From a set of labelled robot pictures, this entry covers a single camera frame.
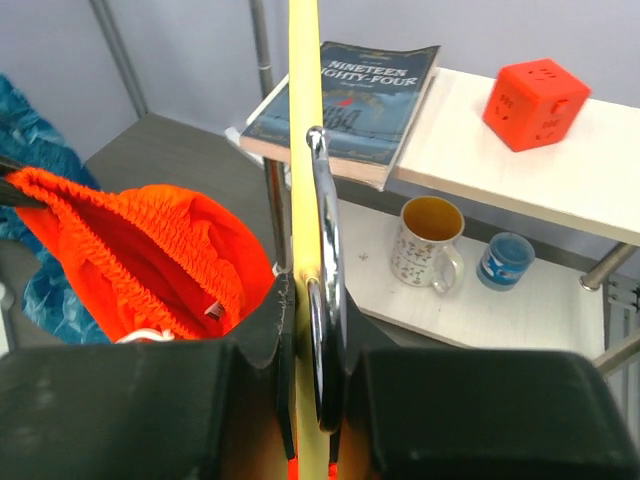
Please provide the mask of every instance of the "floor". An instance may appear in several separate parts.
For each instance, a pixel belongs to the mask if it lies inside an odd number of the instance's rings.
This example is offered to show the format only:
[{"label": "floor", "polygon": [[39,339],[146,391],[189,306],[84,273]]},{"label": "floor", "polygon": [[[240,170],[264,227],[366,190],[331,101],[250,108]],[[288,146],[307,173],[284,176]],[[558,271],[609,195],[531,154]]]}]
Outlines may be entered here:
[{"label": "floor", "polygon": [[[147,115],[87,161],[102,188],[120,192],[169,183],[203,192],[238,216],[260,239],[273,260],[274,242],[264,173],[223,137],[172,120]],[[360,187],[340,184],[343,197],[358,201]],[[18,299],[9,312],[17,347],[59,344],[21,312],[20,296],[39,268],[35,257],[13,242],[0,243],[0,276]],[[377,322],[402,345],[440,346],[439,342]]]}]

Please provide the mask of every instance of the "orange cube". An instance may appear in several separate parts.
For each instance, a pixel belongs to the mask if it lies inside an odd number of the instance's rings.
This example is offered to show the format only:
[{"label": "orange cube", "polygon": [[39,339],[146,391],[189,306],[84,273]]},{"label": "orange cube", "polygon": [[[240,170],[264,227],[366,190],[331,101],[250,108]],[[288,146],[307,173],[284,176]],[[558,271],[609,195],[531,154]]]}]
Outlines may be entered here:
[{"label": "orange cube", "polygon": [[498,73],[482,119],[514,152],[559,142],[591,89],[550,58]]}]

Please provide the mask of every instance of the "yellow strap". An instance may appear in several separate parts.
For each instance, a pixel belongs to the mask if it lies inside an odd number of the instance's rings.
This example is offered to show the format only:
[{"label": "yellow strap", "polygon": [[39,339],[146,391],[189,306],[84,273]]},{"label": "yellow strap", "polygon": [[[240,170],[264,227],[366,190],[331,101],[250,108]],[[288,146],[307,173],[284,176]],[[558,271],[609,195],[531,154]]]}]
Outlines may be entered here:
[{"label": "yellow strap", "polygon": [[296,311],[296,427],[300,480],[326,480],[329,436],[316,419],[307,280],[320,272],[320,231],[311,150],[306,134],[322,125],[317,0],[289,0],[291,210]]}]

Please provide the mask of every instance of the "blue container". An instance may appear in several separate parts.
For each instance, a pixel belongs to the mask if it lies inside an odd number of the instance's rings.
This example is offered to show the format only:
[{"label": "blue container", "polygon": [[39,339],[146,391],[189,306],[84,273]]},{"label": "blue container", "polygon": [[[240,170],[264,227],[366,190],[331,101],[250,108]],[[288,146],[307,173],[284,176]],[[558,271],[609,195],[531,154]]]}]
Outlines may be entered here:
[{"label": "blue container", "polygon": [[495,235],[484,252],[476,274],[492,290],[511,290],[533,263],[536,254],[526,238],[505,232]]}]

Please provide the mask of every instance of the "white mug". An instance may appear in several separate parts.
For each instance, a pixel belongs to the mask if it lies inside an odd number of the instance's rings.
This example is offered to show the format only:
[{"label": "white mug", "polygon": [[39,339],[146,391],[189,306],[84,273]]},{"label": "white mug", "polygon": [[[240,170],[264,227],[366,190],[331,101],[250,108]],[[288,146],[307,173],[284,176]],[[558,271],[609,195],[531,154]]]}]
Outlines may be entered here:
[{"label": "white mug", "polygon": [[[462,213],[448,201],[439,197],[409,200],[400,213],[391,270],[409,285],[448,292],[464,278],[464,262],[454,247],[463,230]],[[449,265],[454,271],[450,283],[444,275]]]}]

